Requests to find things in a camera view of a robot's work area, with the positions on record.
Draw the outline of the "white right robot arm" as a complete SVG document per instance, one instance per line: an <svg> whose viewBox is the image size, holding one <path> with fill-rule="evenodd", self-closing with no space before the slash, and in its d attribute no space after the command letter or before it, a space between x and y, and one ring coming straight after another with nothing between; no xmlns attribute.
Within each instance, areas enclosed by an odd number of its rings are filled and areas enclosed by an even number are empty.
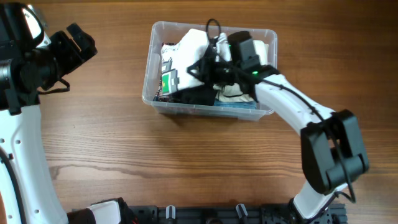
<svg viewBox="0 0 398 224"><path fill-rule="evenodd" d="M248 31L210 38L201 30L186 35L186 72L206 84L238 84L244 95L273 109L300 136L306 181L291 200L301 222L318 218L332 201L344 196L354 203L352 183L369 170L357 117L336 112L292 86L264 62Z"/></svg>

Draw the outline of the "white printed t-shirt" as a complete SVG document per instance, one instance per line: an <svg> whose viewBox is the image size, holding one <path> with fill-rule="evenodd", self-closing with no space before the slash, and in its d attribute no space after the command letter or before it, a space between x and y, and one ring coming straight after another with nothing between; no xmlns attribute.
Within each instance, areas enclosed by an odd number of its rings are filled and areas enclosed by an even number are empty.
<svg viewBox="0 0 398 224"><path fill-rule="evenodd" d="M187 68L201 59L209 46L203 30L190 29L175 45L161 49L161 87L163 95L202 86L204 83L187 72Z"/></svg>

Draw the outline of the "clear plastic storage container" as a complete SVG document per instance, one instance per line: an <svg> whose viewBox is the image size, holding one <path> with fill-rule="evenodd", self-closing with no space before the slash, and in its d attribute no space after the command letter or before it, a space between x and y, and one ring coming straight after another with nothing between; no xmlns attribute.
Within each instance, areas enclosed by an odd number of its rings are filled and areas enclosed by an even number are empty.
<svg viewBox="0 0 398 224"><path fill-rule="evenodd" d="M161 48L163 43L178 43L190 30L205 31L206 24L187 24L178 22L158 21L152 26L149 51L147 57L146 73L142 89L142 100L162 114L190 114L200 116L231 117L243 120L258 121L263 116L274 113L272 109L261 103L257 104L257 110L243 108L225 108L220 106L188 105L180 103L168 103L154 101L161 78ZM246 30L254 40L261 40L268 44L267 62L277 68L277 34L271 29L250 29L242 27L223 26L221 31L230 35Z"/></svg>

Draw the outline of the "black garment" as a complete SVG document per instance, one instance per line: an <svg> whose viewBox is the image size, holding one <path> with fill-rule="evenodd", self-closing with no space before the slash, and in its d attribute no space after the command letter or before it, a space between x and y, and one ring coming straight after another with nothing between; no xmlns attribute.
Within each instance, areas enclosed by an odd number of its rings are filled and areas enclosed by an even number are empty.
<svg viewBox="0 0 398 224"><path fill-rule="evenodd" d="M169 101L172 103L213 106L217 92L212 86L202 85L172 93L169 96Z"/></svg>

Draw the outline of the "blue denim jeans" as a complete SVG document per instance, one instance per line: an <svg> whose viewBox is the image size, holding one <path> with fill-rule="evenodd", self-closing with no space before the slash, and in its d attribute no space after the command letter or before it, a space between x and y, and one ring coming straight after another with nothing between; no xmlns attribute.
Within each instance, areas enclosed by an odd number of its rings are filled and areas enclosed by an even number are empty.
<svg viewBox="0 0 398 224"><path fill-rule="evenodd" d="M155 95L154 101L161 101L161 102L171 102L169 100L168 96L160 96L160 95ZM257 109L257 103L255 101L249 101L249 102L234 102L234 103L224 103L219 100L215 100L213 106L222 106L222 107L228 107L228 108L242 108L242 109L252 109L256 110Z"/></svg>

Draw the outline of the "red plaid shirt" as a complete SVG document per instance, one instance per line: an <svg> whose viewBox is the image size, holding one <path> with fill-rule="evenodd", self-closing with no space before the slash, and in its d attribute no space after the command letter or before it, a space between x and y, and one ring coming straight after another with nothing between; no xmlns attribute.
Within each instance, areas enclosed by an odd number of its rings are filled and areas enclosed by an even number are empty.
<svg viewBox="0 0 398 224"><path fill-rule="evenodd" d="M166 95L164 93L164 90L166 92L169 91L168 88L168 83L167 79L163 77L163 74L168 72L171 68L170 66L170 56L168 54L165 55L165 51L169 49L171 46L173 46L174 43L162 43L162 49L161 49L161 57L162 57L162 64L161 64L161 77L159 80L159 87L158 90L155 94L154 101L161 101L161 102L170 102L170 97L169 95Z"/></svg>

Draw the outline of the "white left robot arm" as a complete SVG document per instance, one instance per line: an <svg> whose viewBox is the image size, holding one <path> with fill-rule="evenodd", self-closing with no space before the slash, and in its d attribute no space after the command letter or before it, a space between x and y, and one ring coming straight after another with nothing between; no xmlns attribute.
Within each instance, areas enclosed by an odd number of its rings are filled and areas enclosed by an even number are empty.
<svg viewBox="0 0 398 224"><path fill-rule="evenodd" d="M1 202L7 223L94 223L88 209L66 212L55 193L41 135L40 95L70 86L64 76L97 53L71 24L47 36L26 4L1 4Z"/></svg>

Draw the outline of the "black mounting rail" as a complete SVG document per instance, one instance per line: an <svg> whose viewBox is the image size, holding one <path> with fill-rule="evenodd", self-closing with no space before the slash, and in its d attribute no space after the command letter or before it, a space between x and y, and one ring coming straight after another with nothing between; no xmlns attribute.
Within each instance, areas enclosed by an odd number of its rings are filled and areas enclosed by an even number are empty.
<svg viewBox="0 0 398 224"><path fill-rule="evenodd" d="M128 206L123 198L112 198L116 208L116 219L110 215L96 218L94 211L89 208L72 210L67 213L70 223L326 223L348 224L345 205L331 203L321 214L304 220L293 208L293 201L289 203L271 203L256 207L247 207L240 203L234 207L167 207L156 206Z"/></svg>

